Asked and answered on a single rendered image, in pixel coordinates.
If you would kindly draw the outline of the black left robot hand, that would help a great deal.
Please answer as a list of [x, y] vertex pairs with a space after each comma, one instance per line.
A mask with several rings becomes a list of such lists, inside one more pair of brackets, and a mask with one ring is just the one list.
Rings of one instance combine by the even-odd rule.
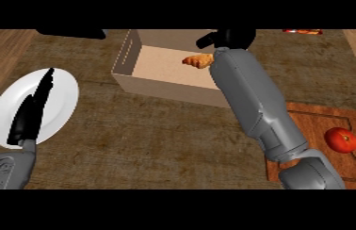
[[20, 141], [35, 140], [41, 125], [42, 109], [45, 106], [48, 93], [53, 88], [53, 72], [50, 68], [39, 79], [35, 93], [29, 94], [16, 110], [11, 128], [7, 136], [8, 145], [20, 145]]

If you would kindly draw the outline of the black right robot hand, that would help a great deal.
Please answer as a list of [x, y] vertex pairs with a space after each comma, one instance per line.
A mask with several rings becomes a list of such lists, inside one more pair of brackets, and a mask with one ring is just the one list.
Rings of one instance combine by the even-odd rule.
[[254, 38], [254, 29], [218, 29], [196, 40], [196, 46], [199, 49], [214, 45], [215, 48], [225, 47], [246, 50]]

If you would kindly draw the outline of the golden croissant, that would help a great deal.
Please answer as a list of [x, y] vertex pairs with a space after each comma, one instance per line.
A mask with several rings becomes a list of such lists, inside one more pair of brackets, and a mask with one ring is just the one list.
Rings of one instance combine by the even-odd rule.
[[208, 67], [212, 64], [212, 62], [214, 57], [211, 54], [190, 56], [181, 61], [183, 64], [190, 65], [197, 69], [203, 69], [205, 67]]

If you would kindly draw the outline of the cardboard box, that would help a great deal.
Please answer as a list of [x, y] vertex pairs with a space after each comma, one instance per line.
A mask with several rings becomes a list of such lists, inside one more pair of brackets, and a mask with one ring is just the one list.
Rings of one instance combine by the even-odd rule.
[[181, 102], [228, 107], [209, 76], [181, 61], [211, 54], [214, 47], [199, 49], [196, 40], [212, 29], [131, 29], [126, 33], [110, 74], [122, 90]]

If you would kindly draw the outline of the brown wooden cutting board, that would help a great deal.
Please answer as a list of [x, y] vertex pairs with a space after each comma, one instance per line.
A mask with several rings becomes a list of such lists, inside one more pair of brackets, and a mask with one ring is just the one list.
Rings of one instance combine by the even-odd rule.
[[356, 189], [356, 151], [347, 154], [336, 153], [323, 139], [326, 130], [333, 127], [347, 129], [356, 135], [356, 110], [302, 103], [287, 103], [286, 108], [308, 141], [308, 147], [323, 152], [339, 173], [345, 187]]

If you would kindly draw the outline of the white plate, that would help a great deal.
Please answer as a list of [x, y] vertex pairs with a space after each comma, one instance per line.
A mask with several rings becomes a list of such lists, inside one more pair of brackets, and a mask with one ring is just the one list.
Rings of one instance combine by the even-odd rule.
[[[48, 69], [44, 68], [23, 75], [0, 95], [0, 146], [7, 149], [19, 149], [19, 146], [7, 144], [11, 119], [25, 97], [35, 93], [39, 79], [47, 71]], [[36, 143], [50, 139], [66, 124], [76, 107], [78, 97], [79, 87], [73, 75], [63, 69], [56, 68], [53, 71], [53, 88], [42, 109]]]

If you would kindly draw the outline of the red and orange packet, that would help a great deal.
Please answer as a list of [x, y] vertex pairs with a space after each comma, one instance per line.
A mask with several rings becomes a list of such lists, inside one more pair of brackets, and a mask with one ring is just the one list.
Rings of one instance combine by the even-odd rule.
[[320, 29], [282, 29], [282, 32], [301, 35], [321, 35]]

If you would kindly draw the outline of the black appliance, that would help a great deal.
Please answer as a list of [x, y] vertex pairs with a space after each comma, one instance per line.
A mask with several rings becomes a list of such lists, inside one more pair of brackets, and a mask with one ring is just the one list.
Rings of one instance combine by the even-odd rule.
[[106, 37], [103, 29], [38, 29], [36, 32], [42, 35], [97, 40], [101, 40]]

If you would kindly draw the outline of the red tomato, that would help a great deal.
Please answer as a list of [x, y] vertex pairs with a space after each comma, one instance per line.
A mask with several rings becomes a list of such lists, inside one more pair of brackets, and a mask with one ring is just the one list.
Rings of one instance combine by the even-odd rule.
[[356, 136], [339, 127], [326, 130], [323, 139], [327, 147], [338, 153], [347, 154], [356, 150]]

